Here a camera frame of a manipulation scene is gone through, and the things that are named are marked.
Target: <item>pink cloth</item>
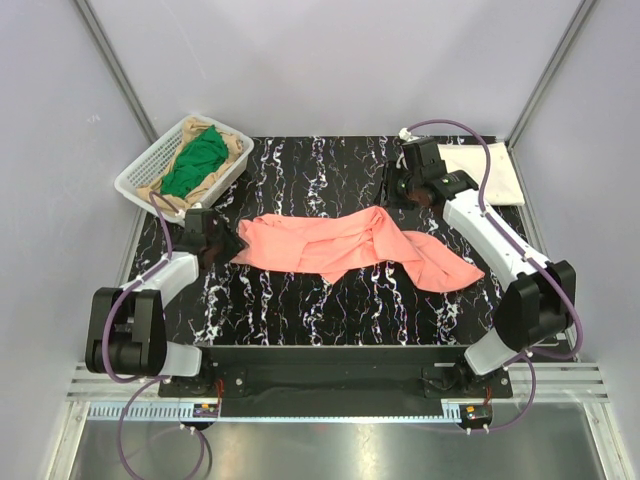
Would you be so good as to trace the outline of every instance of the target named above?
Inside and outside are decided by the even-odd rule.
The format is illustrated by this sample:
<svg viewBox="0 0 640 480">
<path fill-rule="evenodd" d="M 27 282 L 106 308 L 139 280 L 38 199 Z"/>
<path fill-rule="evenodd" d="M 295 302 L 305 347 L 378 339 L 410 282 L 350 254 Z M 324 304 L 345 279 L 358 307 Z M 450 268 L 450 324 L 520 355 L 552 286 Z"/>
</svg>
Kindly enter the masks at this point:
<svg viewBox="0 0 640 480">
<path fill-rule="evenodd" d="M 331 283 L 348 270 L 385 260 L 402 263 L 415 286 L 429 292 L 459 290 L 484 275 L 431 235 L 400 231 L 380 207 L 342 218 L 267 214 L 242 220 L 238 233 L 249 247 L 233 262 L 277 272 L 319 273 Z"/>
</svg>

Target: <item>gray wall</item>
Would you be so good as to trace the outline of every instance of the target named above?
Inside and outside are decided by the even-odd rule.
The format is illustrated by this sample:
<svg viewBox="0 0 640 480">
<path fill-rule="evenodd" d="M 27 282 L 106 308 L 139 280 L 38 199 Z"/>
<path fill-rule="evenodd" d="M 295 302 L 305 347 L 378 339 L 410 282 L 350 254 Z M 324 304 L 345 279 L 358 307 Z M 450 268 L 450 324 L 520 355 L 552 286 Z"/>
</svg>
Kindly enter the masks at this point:
<svg viewBox="0 0 640 480">
<path fill-rule="evenodd" d="M 600 2 L 516 145 L 542 236 L 578 272 L 585 356 L 640 471 L 639 2 Z"/>
<path fill-rule="evenodd" d="M 579 1 L 91 3 L 159 132 L 195 111 L 250 135 L 444 116 L 506 136 Z"/>
<path fill-rule="evenodd" d="M 0 65 L 0 476 L 37 479 L 131 229 L 113 179 L 146 145 L 70 1 L 0 2 Z"/>
</svg>

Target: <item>tan towel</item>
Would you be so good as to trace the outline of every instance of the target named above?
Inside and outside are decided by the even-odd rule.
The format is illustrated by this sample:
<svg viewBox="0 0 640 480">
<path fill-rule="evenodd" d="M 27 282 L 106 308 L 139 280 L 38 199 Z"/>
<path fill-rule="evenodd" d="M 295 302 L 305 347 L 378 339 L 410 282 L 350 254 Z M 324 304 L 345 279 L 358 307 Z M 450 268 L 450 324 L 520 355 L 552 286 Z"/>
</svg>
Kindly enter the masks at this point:
<svg viewBox="0 0 640 480">
<path fill-rule="evenodd" d="M 162 175 L 156 178 L 149 185 L 138 187 L 136 189 L 136 191 L 138 192 L 138 196 L 142 200 L 144 200 L 147 203 L 151 203 L 149 201 L 149 194 L 152 191 L 160 193 L 160 186 L 162 185 L 162 179 L 167 173 L 173 170 L 173 165 L 176 162 L 176 157 L 180 154 L 180 152 L 182 152 L 184 147 L 190 141 L 192 141 L 194 138 L 196 138 L 198 135 L 200 135 L 210 126 L 211 126 L 210 123 L 202 122 L 198 120 L 196 117 L 189 117 L 184 121 L 184 124 L 182 125 L 182 141 L 180 142 L 180 145 L 178 145 L 178 148 L 176 148 L 176 151 L 173 154 L 173 158 L 169 162 L 169 165 L 167 165 L 167 167 L 162 172 Z M 218 181 L 218 179 L 224 174 L 224 172 L 229 170 L 229 167 L 231 167 L 231 165 L 233 165 L 235 161 L 238 160 L 238 158 L 242 154 L 244 150 L 244 146 L 242 145 L 242 140 L 240 140 L 240 138 L 237 135 L 234 135 L 233 133 L 222 132 L 220 130 L 218 130 L 218 132 L 222 136 L 224 143 L 227 145 L 227 148 L 229 149 L 229 158 L 227 158 L 227 160 L 222 165 L 220 165 L 220 168 L 218 168 L 218 170 L 207 175 L 205 179 L 202 181 L 202 183 L 195 189 L 191 190 L 191 193 L 189 193 L 189 195 L 187 195 L 184 199 L 180 197 L 174 197 L 173 195 L 163 195 L 164 198 L 166 198 L 169 202 L 171 202 L 178 210 L 187 210 L 191 208 L 191 206 L 193 206 L 194 203 L 200 200 L 200 197 L 202 197 L 202 195 L 204 195 L 204 193 L 207 190 L 209 190 L 209 188 L 211 188 L 214 183 Z M 160 207 L 160 209 L 164 213 L 168 215 L 175 215 L 175 212 L 171 209 L 171 207 L 164 204 L 163 202 L 157 202 L 157 203 L 158 203 L 158 207 Z"/>
</svg>

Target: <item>plastic basket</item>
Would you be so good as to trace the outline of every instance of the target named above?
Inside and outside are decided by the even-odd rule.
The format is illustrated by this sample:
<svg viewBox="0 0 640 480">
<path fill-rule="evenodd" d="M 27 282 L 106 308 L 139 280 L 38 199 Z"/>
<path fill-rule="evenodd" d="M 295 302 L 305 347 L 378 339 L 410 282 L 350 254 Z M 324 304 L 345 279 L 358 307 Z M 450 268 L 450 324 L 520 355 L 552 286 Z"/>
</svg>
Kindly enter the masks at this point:
<svg viewBox="0 0 640 480">
<path fill-rule="evenodd" d="M 213 203 L 220 198 L 220 196 L 247 168 L 247 159 L 249 157 L 249 153 L 253 150 L 253 140 L 251 140 L 251 138 L 225 125 L 224 123 L 214 120 L 213 118 L 203 117 L 202 115 L 187 115 L 173 128 L 171 128 L 171 130 L 160 137 L 153 145 L 147 148 L 147 150 L 136 158 L 131 165 L 125 168 L 114 182 L 116 190 L 124 195 L 125 198 L 131 200 L 140 208 L 144 208 L 147 212 L 152 213 L 153 215 L 157 215 L 155 208 L 153 208 L 153 205 L 150 203 L 145 202 L 138 197 L 136 188 L 143 185 L 149 185 L 164 171 L 171 161 L 176 148 L 182 141 L 182 124 L 189 117 L 196 117 L 198 120 L 215 125 L 215 127 L 221 132 L 235 133 L 242 140 L 242 144 L 244 146 L 244 151 L 238 160 L 236 160 L 236 162 L 226 172 L 224 172 L 222 177 L 220 177 L 220 179 L 202 195 L 200 200 L 198 200 L 203 207 L 209 208 L 213 205 Z M 184 226 L 183 218 L 169 215 L 164 212 L 162 215 L 168 222 Z"/>
</svg>

